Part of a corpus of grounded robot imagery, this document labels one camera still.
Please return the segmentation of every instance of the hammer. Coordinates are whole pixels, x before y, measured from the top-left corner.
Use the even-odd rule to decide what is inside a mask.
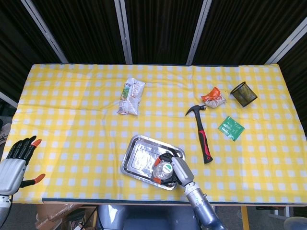
[[[209,147],[208,147],[208,142],[207,142],[207,137],[206,137],[206,133],[205,131],[203,130],[203,127],[202,127],[202,123],[201,123],[201,116],[200,116],[200,109],[201,110],[206,110],[206,106],[205,105],[202,105],[202,106],[199,106],[199,105],[195,105],[193,107],[191,107],[186,115],[193,111],[194,114],[195,114],[195,117],[196,117],[196,122],[197,122],[197,129],[198,129],[198,137],[200,139],[200,143],[201,143],[201,150],[202,150],[202,156],[203,156],[203,162],[205,164],[207,163],[210,163],[213,158],[211,157],[210,155],[210,151],[209,151]]]

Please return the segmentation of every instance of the metal tray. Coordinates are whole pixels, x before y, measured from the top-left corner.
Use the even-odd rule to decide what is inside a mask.
[[[153,184],[157,187],[167,190],[176,188],[177,183],[162,185],[152,180],[152,168],[154,162],[166,152],[173,154],[175,152],[179,157],[185,159],[185,153],[182,149],[154,140],[142,135],[134,136],[127,148],[124,160],[121,164],[121,171],[135,179]]]

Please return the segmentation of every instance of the black curtain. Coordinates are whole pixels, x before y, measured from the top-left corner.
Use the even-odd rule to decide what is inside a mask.
[[[202,0],[125,0],[134,64],[183,64]]]
[[[278,62],[307,136],[307,34]]]
[[[213,0],[193,64],[264,64],[305,17],[306,0]]]
[[[33,64],[59,62],[21,1],[0,0],[0,91],[18,102]]]
[[[70,63],[123,64],[112,0],[33,0]]]

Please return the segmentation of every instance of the yellow checkered tablecloth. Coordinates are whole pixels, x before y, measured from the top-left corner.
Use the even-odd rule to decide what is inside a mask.
[[[117,113],[129,77],[146,82],[138,116]],[[258,96],[244,108],[229,94],[242,81]],[[227,103],[201,111],[213,156],[205,165],[194,114],[185,113],[214,86]],[[217,129],[228,115],[245,127],[235,142]],[[182,188],[167,191],[121,173],[137,134],[181,147],[212,202],[307,202],[307,142],[278,65],[33,65],[3,157],[16,141],[37,135],[43,141],[25,179],[46,177],[14,200],[187,201]]]

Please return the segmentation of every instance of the snack bag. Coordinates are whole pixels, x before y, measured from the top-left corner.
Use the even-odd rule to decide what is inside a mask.
[[[144,82],[136,80],[135,78],[129,78],[126,81],[123,92],[120,96],[118,109],[119,114],[137,115],[139,113],[139,105],[144,85]]]
[[[206,106],[216,108],[219,105],[226,103],[226,99],[222,96],[218,88],[214,87],[210,93],[205,96],[201,96]]]

